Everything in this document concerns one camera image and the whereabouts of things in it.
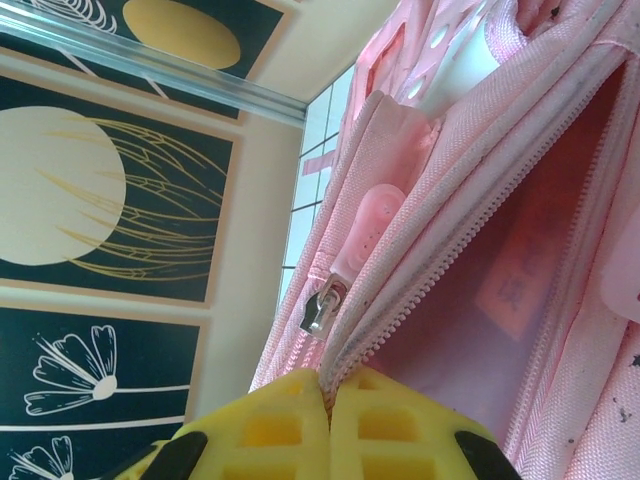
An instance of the black plastic part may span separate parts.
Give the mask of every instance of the black plastic part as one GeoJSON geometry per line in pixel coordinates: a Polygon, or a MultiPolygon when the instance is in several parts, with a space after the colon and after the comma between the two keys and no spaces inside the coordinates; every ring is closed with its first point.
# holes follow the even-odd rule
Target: black plastic part
{"type": "Polygon", "coordinates": [[[500,447],[472,432],[456,432],[456,441],[478,480],[522,480],[500,447]]]}
{"type": "Polygon", "coordinates": [[[155,445],[149,445],[148,447],[145,447],[132,457],[128,458],[125,462],[122,462],[113,470],[110,470],[108,473],[104,474],[102,477],[100,477],[100,480],[114,480],[122,472],[133,467],[136,463],[138,463],[148,455],[151,455],[156,451],[157,448],[158,447],[155,445]]]}
{"type": "Polygon", "coordinates": [[[140,480],[188,480],[207,446],[203,432],[190,432],[167,443],[140,480]]]}

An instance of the pink backpack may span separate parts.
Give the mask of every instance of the pink backpack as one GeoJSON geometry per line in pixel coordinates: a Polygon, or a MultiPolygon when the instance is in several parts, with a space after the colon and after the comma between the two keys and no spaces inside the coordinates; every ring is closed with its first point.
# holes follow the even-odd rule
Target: pink backpack
{"type": "Polygon", "coordinates": [[[363,362],[525,480],[640,478],[640,0],[402,0],[252,389],[363,362]]]}

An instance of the dirt speck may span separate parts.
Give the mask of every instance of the dirt speck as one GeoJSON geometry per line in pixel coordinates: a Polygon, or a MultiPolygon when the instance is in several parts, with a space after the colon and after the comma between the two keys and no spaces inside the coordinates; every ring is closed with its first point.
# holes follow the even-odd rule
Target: dirt speck
{"type": "Polygon", "coordinates": [[[633,414],[626,412],[624,407],[620,407],[620,423],[627,423],[633,414]]]}

